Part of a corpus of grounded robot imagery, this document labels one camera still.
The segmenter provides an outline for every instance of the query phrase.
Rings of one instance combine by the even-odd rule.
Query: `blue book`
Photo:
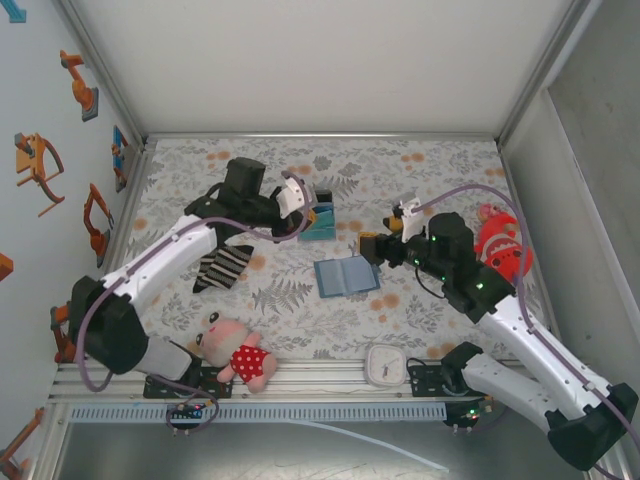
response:
[[[380,288],[377,267],[361,255],[314,262],[320,298],[340,297]]]

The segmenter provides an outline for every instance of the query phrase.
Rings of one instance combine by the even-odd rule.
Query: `black and white striped sock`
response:
[[[252,253],[253,247],[250,245],[225,245],[202,257],[193,293],[199,293],[207,287],[229,290],[247,268]]]

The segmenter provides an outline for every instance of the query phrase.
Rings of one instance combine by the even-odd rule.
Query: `patterned table surface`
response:
[[[143,324],[197,351],[195,337],[218,311],[259,331],[261,346],[289,359],[362,359],[372,343],[401,347],[408,356],[441,358],[471,341],[498,359],[507,349],[475,327],[445,301],[421,290],[413,271],[382,268],[381,289],[346,298],[320,299],[313,262],[356,252],[359,231],[384,232],[382,219],[391,200],[416,192],[425,201],[467,183],[485,183],[509,194],[493,142],[387,139],[231,138],[160,140],[129,238],[125,261],[162,236],[184,207],[223,180],[230,158],[244,156],[267,165],[262,192],[282,183],[280,172],[296,172],[334,194],[338,238],[333,242],[280,245],[248,234],[229,243],[255,246],[253,258],[229,291],[192,293],[198,263],[182,272],[153,301]],[[456,211],[477,232],[477,207],[495,202],[485,192],[462,193],[425,211]],[[425,281],[439,291],[437,284]],[[541,295],[532,274],[526,277],[527,303],[543,322]]]

